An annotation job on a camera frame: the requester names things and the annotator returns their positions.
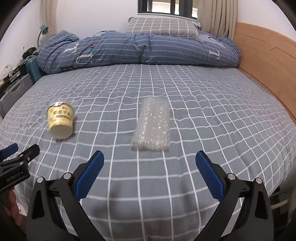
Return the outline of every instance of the wooden panel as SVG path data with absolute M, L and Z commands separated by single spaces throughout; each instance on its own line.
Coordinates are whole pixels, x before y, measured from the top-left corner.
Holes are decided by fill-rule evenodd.
M 239 69 L 270 91 L 296 123 L 296 42 L 247 23 L 237 23 L 234 42 L 241 51 Z

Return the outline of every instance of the blue rubber pad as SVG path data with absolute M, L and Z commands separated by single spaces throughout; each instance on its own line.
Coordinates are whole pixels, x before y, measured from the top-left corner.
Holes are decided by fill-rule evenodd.
M 222 202 L 224 199 L 224 185 L 201 152 L 196 153 L 195 163 L 213 198 Z
M 76 181 L 74 195 L 77 201 L 86 198 L 103 165 L 104 155 L 99 152 Z
M 11 155 L 18 151 L 18 145 L 16 143 L 1 150 L 0 155 L 3 159 L 9 158 Z

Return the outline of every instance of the blue lamp shade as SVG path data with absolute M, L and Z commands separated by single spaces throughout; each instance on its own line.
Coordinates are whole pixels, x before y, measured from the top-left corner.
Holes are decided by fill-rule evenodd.
M 42 35 L 45 35 L 48 33 L 48 26 L 41 25 L 39 28 L 40 28 L 40 32 L 42 33 Z

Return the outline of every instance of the curtain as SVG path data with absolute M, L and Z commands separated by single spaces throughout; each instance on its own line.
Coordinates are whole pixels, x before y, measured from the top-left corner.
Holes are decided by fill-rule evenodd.
M 48 26 L 48 36 L 57 33 L 57 3 L 58 0 L 42 0 L 44 22 Z
M 233 40 L 237 23 L 237 0 L 200 0 L 197 16 L 203 31 Z

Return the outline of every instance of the bubble wrap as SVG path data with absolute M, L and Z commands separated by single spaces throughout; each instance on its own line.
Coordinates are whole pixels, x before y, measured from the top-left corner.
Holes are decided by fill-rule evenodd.
M 170 148 L 170 112 L 164 97 L 147 97 L 133 135 L 132 149 L 166 151 Z

